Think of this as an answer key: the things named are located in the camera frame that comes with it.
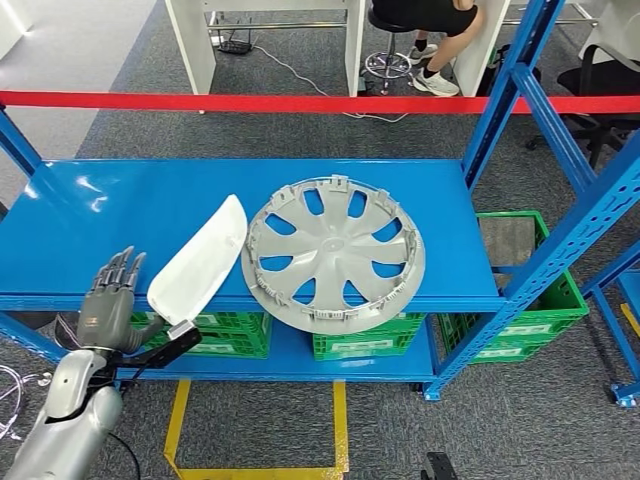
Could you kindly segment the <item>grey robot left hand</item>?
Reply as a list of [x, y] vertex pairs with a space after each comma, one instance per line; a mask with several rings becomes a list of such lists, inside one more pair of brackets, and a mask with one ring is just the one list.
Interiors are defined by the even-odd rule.
[[79, 312], [81, 347], [133, 354], [162, 330], [164, 319], [158, 314], [142, 329], [132, 326], [134, 287], [146, 258], [141, 252], [131, 260], [133, 252], [132, 246], [118, 252], [94, 278]]

